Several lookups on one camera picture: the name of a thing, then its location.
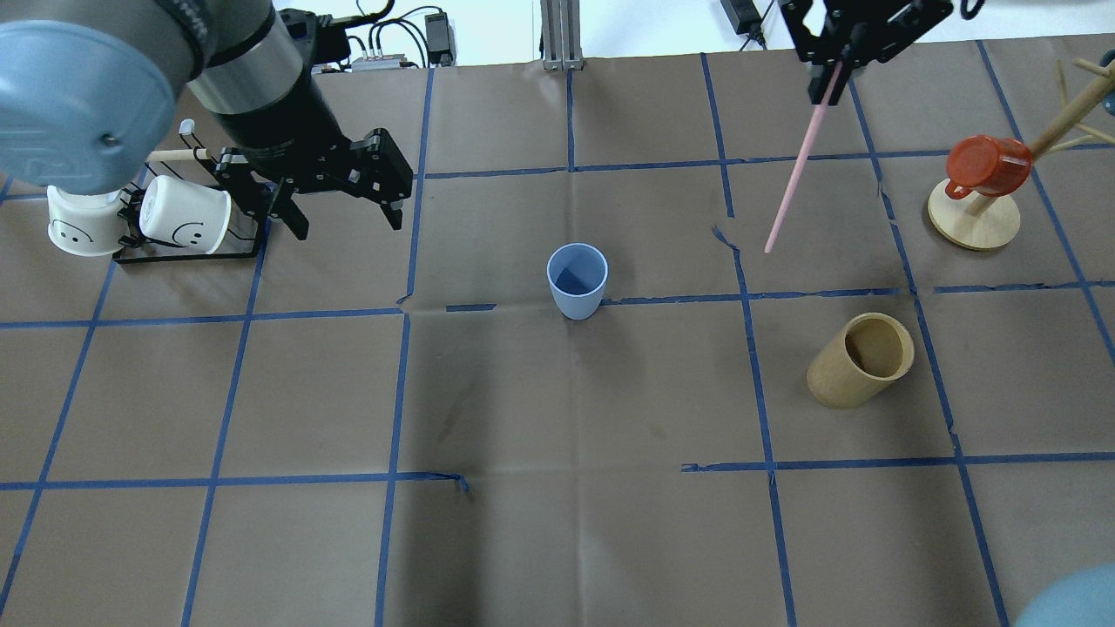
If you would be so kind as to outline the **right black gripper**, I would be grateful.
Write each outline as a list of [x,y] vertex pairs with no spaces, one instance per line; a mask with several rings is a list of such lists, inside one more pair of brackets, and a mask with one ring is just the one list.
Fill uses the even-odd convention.
[[[805,25],[821,4],[820,33]],[[953,13],[951,1],[780,1],[801,61],[811,64],[812,105],[840,102],[857,66],[888,62]]]

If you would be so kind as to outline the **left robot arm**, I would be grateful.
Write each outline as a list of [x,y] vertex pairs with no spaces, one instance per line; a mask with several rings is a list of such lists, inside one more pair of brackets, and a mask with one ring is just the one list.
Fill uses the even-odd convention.
[[378,204],[391,229],[414,172],[389,131],[350,139],[312,68],[349,54],[374,16],[278,10],[270,1],[4,1],[1,163],[39,187],[94,195],[124,186],[168,133],[190,89],[246,160],[232,185],[275,183],[266,214],[298,239],[295,194]]

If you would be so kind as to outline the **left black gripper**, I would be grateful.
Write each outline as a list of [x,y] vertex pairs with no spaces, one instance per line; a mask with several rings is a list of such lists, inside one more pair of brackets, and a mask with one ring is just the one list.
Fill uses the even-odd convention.
[[249,138],[227,131],[227,138],[255,174],[271,181],[268,218],[278,219],[298,239],[309,235],[309,219],[295,205],[295,193],[339,191],[374,202],[394,231],[403,230],[403,203],[413,195],[414,171],[386,128],[363,139],[327,138],[322,145],[298,139]]

